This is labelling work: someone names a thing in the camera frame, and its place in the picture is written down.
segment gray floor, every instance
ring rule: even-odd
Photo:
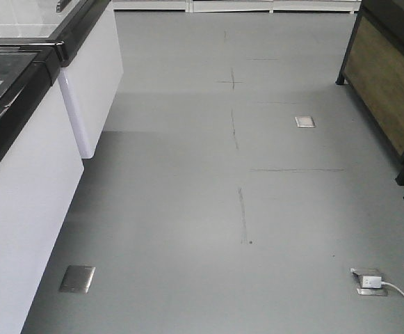
[[[355,16],[116,16],[124,78],[23,333],[404,333],[349,272],[404,289],[404,187],[334,85]],[[58,293],[69,264],[89,294]]]

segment power plug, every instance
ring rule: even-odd
[[[360,275],[359,283],[362,289],[381,289],[382,278],[381,276]]]

